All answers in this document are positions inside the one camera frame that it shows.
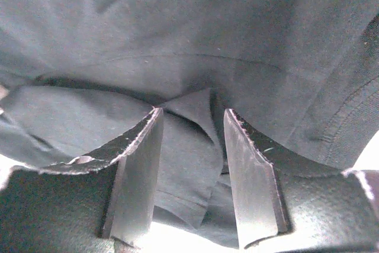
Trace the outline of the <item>black t shirt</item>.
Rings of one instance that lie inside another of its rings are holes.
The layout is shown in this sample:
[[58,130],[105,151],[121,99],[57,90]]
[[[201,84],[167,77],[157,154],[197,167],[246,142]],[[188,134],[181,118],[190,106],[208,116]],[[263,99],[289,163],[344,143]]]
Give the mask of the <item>black t shirt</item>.
[[1,0],[1,155],[43,168],[163,110],[152,219],[239,242],[224,113],[346,170],[378,130],[378,0]]

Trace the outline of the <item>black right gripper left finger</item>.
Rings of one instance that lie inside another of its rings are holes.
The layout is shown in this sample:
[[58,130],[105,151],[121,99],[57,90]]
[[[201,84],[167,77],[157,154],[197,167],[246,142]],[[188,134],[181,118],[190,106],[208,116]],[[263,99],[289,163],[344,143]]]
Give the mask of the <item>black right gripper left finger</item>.
[[150,229],[163,110],[68,163],[1,169],[2,252],[140,252]]

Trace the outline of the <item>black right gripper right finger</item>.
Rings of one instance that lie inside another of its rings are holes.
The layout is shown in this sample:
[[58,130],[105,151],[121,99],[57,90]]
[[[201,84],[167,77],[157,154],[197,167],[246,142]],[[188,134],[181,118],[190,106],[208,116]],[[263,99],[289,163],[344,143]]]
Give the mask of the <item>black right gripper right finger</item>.
[[224,113],[241,252],[377,252],[378,172],[309,160]]

